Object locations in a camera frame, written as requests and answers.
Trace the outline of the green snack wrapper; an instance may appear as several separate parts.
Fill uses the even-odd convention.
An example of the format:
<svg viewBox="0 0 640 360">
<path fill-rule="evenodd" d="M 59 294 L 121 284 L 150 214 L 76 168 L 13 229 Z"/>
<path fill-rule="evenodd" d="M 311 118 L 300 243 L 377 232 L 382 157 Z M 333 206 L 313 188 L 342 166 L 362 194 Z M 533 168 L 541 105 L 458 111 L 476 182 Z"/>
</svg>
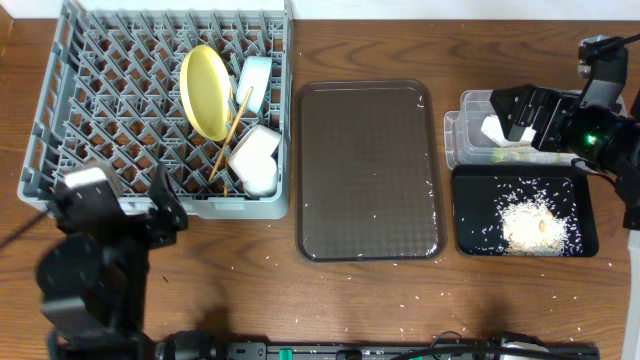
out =
<svg viewBox="0 0 640 360">
<path fill-rule="evenodd" d="M 496 149 L 491 155 L 492 163 L 534 163 L 534 164 L 558 164 L 561 159 L 558 155 L 544 152 L 507 151 Z"/>
</svg>

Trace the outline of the white paper napkin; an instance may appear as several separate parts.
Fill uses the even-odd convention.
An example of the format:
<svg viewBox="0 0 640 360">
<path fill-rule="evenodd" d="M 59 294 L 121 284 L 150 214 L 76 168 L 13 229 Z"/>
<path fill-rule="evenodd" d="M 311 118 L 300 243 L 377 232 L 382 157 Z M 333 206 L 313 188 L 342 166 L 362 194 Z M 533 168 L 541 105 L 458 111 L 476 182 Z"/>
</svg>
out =
<svg viewBox="0 0 640 360">
<path fill-rule="evenodd" d="M 509 141 L 504 137 L 499 118 L 496 115 L 487 116 L 483 120 L 481 132 L 501 148 L 530 146 L 536 134 L 532 128 L 526 128 L 520 141 Z"/>
</svg>

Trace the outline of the white bowl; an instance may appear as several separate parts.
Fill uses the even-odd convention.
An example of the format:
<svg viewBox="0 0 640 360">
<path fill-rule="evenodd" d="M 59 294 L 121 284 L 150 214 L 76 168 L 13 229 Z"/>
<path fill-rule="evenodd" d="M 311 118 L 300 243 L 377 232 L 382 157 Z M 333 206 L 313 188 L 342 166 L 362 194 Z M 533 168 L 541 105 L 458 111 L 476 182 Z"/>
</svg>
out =
<svg viewBox="0 0 640 360">
<path fill-rule="evenodd" d="M 258 165 L 278 148 L 281 135 L 266 126 L 256 125 L 242 137 L 229 158 L 229 165 L 242 182 L 257 173 Z"/>
</svg>

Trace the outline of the pale green cup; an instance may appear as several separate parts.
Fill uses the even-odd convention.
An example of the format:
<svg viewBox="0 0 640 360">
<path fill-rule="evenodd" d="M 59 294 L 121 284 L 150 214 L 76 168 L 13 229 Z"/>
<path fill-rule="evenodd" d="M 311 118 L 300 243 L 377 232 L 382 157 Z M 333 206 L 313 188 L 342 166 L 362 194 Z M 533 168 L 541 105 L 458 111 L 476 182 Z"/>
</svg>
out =
<svg viewBox="0 0 640 360">
<path fill-rule="evenodd" d="M 275 160 L 262 158 L 249 167 L 243 187 L 252 198 L 269 197 L 275 193 L 277 181 L 278 166 Z"/>
</svg>

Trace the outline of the yellow plate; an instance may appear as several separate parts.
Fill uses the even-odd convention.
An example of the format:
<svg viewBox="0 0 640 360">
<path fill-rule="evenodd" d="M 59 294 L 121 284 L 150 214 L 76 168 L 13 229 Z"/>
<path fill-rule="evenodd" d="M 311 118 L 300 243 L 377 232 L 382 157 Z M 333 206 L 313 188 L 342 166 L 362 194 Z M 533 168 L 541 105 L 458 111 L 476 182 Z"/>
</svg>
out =
<svg viewBox="0 0 640 360">
<path fill-rule="evenodd" d="M 232 90 L 218 53 L 208 45 L 189 51 L 180 66 L 179 85 L 184 114 L 192 127 L 209 140 L 224 140 Z"/>
</svg>

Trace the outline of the wooden chopstick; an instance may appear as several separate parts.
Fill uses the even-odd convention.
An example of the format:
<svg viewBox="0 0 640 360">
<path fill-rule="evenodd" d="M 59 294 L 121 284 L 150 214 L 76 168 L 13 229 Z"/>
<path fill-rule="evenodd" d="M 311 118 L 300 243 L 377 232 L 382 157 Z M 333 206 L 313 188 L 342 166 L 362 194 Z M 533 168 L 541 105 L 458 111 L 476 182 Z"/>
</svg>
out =
<svg viewBox="0 0 640 360">
<path fill-rule="evenodd" d="M 232 106 L 232 104 L 231 104 L 231 102 L 230 102 L 229 109 L 228 109 L 228 116 L 227 116 L 227 123 L 228 123 L 228 124 L 227 124 L 227 125 L 228 125 L 228 126 L 227 126 L 227 128 L 228 128 L 228 131 L 229 131 L 229 134 L 228 134 L 229 136 L 230 136 L 230 134 L 232 133 L 232 131 L 231 131 L 231 125 L 232 125 L 232 122 L 233 122 L 233 118 L 234 118 L 234 116 L 235 116 L 235 115 L 233 114 L 232 109 L 233 109 L 233 106 Z M 223 154 L 224 156 L 222 157 L 222 158 L 223 158 L 223 160 L 222 160 L 222 161 L 223 161 L 223 162 L 222 162 L 222 164 L 224 165 L 224 167 L 223 167 L 223 169 L 224 169 L 224 172 L 223 172 L 223 175 L 224 175 L 224 177 L 223 177 L 223 180 L 224 180 L 224 188 L 223 188 L 224 190 L 223 190 L 223 194 L 224 194 L 224 197 L 225 197 L 225 198 L 229 196 L 229 190 L 230 190 L 229 182 L 230 182 L 230 181 L 232 182 L 232 180 L 229 180 L 229 179 L 228 179 L 230 175 L 229 175 L 228 155 L 227 155 L 227 153 L 226 153 L 226 151 L 227 151 L 226 149 L 227 149 L 227 148 L 228 148 L 228 144 L 227 144 L 227 147 L 226 147 L 225 149 L 223 149 L 223 150 L 224 150 L 224 151 L 223 151 L 223 152 L 224 152 L 224 154 Z"/>
<path fill-rule="evenodd" d="M 239 110 L 237 111 L 236 116 L 235 116 L 235 118 L 234 118 L 234 120 L 232 122 L 230 131 L 229 131 L 229 133 L 228 133 L 228 135 L 227 135 L 227 137 L 226 137 L 226 139 L 225 139 L 225 141 L 223 143 L 222 148 L 220 149 L 220 154 L 219 154 L 218 158 L 216 159 L 216 162 L 214 163 L 212 172 L 211 172 L 211 174 L 209 176 L 209 179 L 208 179 L 209 183 L 212 183 L 214 181 L 215 175 L 218 172 L 218 169 L 219 169 L 219 167 L 220 167 L 220 165 L 222 163 L 222 160 L 223 160 L 223 158 L 225 156 L 225 149 L 230 144 L 230 142 L 232 140 L 232 137 L 236 132 L 236 128 L 237 128 L 237 126 L 238 126 L 238 124 L 240 122 L 240 119 L 241 119 L 242 115 L 244 114 L 244 112 L 245 112 L 245 110 L 247 108 L 247 105 L 248 105 L 249 100 L 250 100 L 250 98 L 252 96 L 253 90 L 254 90 L 253 86 L 249 86 L 248 89 L 247 89 L 247 92 L 245 94 L 243 102 L 241 103 L 241 106 L 240 106 Z"/>
</svg>

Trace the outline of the light blue bowl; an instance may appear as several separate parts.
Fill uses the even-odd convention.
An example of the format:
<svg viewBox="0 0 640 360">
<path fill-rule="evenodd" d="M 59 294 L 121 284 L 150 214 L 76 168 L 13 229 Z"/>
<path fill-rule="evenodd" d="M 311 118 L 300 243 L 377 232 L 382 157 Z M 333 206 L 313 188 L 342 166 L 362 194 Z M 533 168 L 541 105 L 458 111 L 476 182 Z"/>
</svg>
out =
<svg viewBox="0 0 640 360">
<path fill-rule="evenodd" d="M 259 114 L 270 81 L 272 59 L 270 57 L 250 56 L 241 71 L 235 100 L 245 109 Z"/>
</svg>

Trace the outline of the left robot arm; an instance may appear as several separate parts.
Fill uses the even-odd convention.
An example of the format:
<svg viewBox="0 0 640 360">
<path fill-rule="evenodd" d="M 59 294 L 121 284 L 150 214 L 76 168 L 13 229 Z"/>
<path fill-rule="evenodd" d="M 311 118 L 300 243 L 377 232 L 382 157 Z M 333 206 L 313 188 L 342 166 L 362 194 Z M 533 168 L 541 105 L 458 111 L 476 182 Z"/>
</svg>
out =
<svg viewBox="0 0 640 360">
<path fill-rule="evenodd" d="M 164 165 L 155 170 L 146 212 L 126 214 L 121 194 L 115 170 L 94 162 L 67 174 L 51 203 L 65 237 L 43 256 L 36 280 L 54 327 L 54 359 L 155 356 L 143 331 L 149 253 L 175 244 L 188 216 Z"/>
</svg>

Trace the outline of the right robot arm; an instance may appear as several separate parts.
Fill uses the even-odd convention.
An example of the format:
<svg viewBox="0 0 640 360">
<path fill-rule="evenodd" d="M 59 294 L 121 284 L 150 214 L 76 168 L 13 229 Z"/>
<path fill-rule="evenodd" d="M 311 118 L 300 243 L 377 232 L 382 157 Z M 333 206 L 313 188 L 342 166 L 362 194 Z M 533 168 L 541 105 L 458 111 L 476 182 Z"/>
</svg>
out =
<svg viewBox="0 0 640 360">
<path fill-rule="evenodd" d="M 621 85 L 588 83 L 579 92 L 534 85 L 494 90 L 490 103 L 504 137 L 519 141 L 535 132 L 531 146 L 541 152 L 572 153 L 594 175 L 606 177 L 625 205 L 629 230 L 630 301 L 622 357 L 639 357 L 639 110 L 630 117 L 613 111 Z"/>
</svg>

